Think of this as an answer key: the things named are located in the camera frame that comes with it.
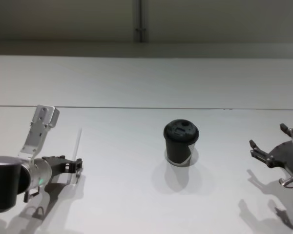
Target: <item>gray wall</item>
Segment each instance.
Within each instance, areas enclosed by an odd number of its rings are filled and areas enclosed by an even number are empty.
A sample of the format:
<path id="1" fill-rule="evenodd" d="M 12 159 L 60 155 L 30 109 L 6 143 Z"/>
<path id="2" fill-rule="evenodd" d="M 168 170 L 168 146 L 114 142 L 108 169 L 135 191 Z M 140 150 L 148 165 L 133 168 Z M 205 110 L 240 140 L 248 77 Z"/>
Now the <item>gray wall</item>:
<path id="1" fill-rule="evenodd" d="M 134 0 L 0 0 L 0 39 L 133 41 Z M 293 42 L 293 0 L 146 0 L 150 42 Z"/>
<path id="2" fill-rule="evenodd" d="M 0 39 L 132 41 L 132 0 L 0 0 Z"/>

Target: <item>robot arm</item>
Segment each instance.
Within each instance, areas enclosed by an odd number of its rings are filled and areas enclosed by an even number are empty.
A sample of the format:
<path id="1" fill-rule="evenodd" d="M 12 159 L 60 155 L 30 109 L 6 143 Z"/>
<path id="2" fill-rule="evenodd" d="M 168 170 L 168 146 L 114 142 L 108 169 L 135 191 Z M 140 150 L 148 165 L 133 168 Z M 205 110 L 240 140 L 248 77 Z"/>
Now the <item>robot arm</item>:
<path id="1" fill-rule="evenodd" d="M 279 179 L 279 183 L 288 189 L 293 188 L 293 128 L 288 128 L 285 124 L 280 125 L 281 131 L 291 137 L 291 141 L 284 142 L 276 146 L 270 153 L 262 151 L 253 140 L 250 140 L 252 157 L 265 163 L 269 168 L 284 168 L 290 175 L 286 180 Z"/>
<path id="2" fill-rule="evenodd" d="M 54 128 L 60 112 L 53 106 L 37 106 L 30 131 L 18 157 L 0 156 L 0 213 L 16 204 L 18 194 L 24 193 L 24 202 L 39 194 L 54 176 L 78 172 L 83 161 L 60 157 L 35 159 L 41 151 L 48 131 Z"/>

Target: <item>metal bracket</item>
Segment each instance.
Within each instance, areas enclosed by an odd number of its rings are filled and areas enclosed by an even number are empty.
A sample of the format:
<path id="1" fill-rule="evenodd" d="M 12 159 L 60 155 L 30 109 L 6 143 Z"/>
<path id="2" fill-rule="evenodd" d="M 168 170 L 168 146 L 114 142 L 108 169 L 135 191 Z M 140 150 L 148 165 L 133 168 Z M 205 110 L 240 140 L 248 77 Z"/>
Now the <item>metal bracket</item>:
<path id="1" fill-rule="evenodd" d="M 25 203 L 28 203 L 30 199 L 32 199 L 33 197 L 39 195 L 40 193 L 40 186 L 38 187 L 38 191 L 33 193 L 33 194 L 30 194 L 29 193 L 30 191 L 26 191 L 25 194 L 24 194 L 24 202 Z"/>
<path id="2" fill-rule="evenodd" d="M 34 113 L 30 130 L 19 157 L 32 161 L 41 151 L 48 131 L 54 128 L 60 111 L 54 106 L 38 105 Z"/>
<path id="3" fill-rule="evenodd" d="M 284 180 L 284 179 L 281 178 L 281 179 L 279 179 L 279 183 L 284 188 L 293 189 L 293 186 L 289 186 L 289 184 L 293 183 L 293 176 L 288 178 L 287 180 Z"/>

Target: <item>black cup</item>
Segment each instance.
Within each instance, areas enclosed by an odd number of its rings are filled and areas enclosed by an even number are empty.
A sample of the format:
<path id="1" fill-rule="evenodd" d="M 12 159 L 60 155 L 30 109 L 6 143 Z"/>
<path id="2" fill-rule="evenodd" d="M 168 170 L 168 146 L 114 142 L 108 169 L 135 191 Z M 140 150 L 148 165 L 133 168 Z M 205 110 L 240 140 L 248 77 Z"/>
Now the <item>black cup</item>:
<path id="1" fill-rule="evenodd" d="M 175 166 L 184 166 L 191 158 L 199 130 L 188 120 L 176 119 L 164 128 L 168 161 Z"/>

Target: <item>black cylindrical motor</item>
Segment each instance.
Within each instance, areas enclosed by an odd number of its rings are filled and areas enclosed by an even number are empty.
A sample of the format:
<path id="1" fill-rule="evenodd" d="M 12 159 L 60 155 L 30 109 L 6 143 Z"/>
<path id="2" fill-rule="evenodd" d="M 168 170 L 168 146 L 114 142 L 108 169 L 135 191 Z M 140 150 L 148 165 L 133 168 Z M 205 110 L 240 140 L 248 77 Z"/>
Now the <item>black cylindrical motor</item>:
<path id="1" fill-rule="evenodd" d="M 0 213 L 15 206 L 20 174 L 20 159 L 0 156 Z"/>

